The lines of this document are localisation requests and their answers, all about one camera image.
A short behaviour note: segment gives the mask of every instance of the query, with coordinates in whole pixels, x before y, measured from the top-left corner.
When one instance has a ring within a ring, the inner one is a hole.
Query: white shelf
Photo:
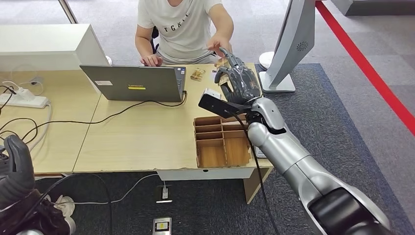
[[[0,25],[0,71],[79,70],[108,65],[90,24]]]

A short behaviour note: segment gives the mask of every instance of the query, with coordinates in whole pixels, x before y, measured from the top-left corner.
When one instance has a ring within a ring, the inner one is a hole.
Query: laptop
[[[79,66],[108,100],[181,102],[185,67]]]

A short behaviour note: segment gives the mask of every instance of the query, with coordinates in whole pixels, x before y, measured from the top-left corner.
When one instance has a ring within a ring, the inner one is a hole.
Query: wooden desk
[[[249,67],[255,71],[253,64]],[[196,68],[206,70],[202,81],[190,79]],[[197,167],[193,120],[214,116],[198,103],[206,88],[221,92],[211,78],[213,69],[213,65],[186,66],[187,101],[180,107],[145,103],[104,123],[91,125],[73,171],[157,171],[164,180],[247,178],[245,188],[247,202],[250,202],[259,189],[254,160],[243,167],[207,170]],[[102,120],[134,103],[108,101],[102,96],[93,121]],[[260,160],[260,166],[264,168],[266,178],[272,165],[268,160]]]
[[[14,72],[13,80],[18,84],[27,82],[33,75],[33,72]],[[44,78],[45,90],[42,95],[51,101],[52,120],[92,119],[100,95],[95,92],[81,70],[40,71],[38,75]],[[0,76],[8,78],[9,74],[2,73]],[[29,88],[33,93],[40,91],[37,86],[25,84],[22,87]],[[47,109],[48,107],[35,109],[5,106],[0,116],[0,125],[3,126],[14,118],[32,118],[38,124],[44,123],[47,119]],[[14,131],[23,137],[33,127],[31,121],[19,120],[10,123],[3,130]],[[31,152],[35,173],[72,172],[87,129],[88,125],[85,124],[51,124],[45,138]],[[25,140],[31,139],[34,133],[33,131]]]
[[[201,82],[190,79],[196,68],[206,70]],[[35,173],[157,171],[164,180],[243,178],[250,203],[259,190],[254,160],[242,167],[197,167],[193,120],[214,115],[199,108],[198,102],[205,88],[221,92],[211,78],[213,69],[213,65],[187,66],[187,100],[180,107],[145,103],[100,124],[51,124],[44,140],[32,150]],[[45,71],[39,75],[45,78],[43,95],[53,105],[52,120],[98,121],[136,103],[108,101],[94,91],[80,70]],[[19,72],[13,76],[20,83],[33,74]],[[0,124],[19,117],[43,123],[47,110],[7,106]],[[24,135],[32,125],[30,121],[18,121],[5,129]],[[268,160],[259,160],[259,164],[265,180],[273,167]]]

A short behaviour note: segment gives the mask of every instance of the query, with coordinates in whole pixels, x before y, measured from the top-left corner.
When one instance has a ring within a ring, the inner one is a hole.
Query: desk leg
[[[268,175],[270,175],[273,167],[270,168],[261,168],[262,182],[265,182]],[[251,203],[252,199],[255,197],[258,190],[261,188],[259,182],[258,170],[255,168],[252,172],[252,175],[248,179],[244,179],[244,188],[245,188],[245,198],[247,204]]]

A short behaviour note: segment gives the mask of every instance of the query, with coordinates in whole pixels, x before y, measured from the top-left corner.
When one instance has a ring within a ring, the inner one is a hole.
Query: yellow sticker
[[[130,90],[145,90],[145,87],[128,87]]]

